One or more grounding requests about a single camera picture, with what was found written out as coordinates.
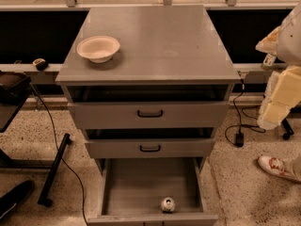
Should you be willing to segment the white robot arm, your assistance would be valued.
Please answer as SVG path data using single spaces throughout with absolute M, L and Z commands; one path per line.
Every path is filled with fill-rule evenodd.
M 271 67 L 274 57 L 287 65 L 281 73 L 272 72 L 259 111 L 257 124 L 272 130 L 301 102 L 301 5 L 259 41 L 256 49 L 266 54 L 262 66 Z

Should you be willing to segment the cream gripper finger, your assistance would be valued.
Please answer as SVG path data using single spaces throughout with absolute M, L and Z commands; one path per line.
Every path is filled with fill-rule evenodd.
M 264 39 L 260 40 L 255 49 L 257 51 L 276 56 L 278 47 L 278 34 L 279 26 L 270 32 Z
M 276 128 L 300 102 L 301 67 L 289 66 L 279 73 L 272 96 L 263 99 L 257 124 L 264 130 Z

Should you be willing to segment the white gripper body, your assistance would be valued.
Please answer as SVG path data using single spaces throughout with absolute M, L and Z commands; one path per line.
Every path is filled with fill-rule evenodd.
M 279 72 L 272 72 L 269 79 L 268 79 L 268 82 L 267 82 L 267 85 L 266 85 L 266 90 L 265 90 L 265 97 L 266 98 L 270 98 L 276 88 L 276 85 L 277 85 L 277 81 L 278 81 L 278 77 L 279 77 Z

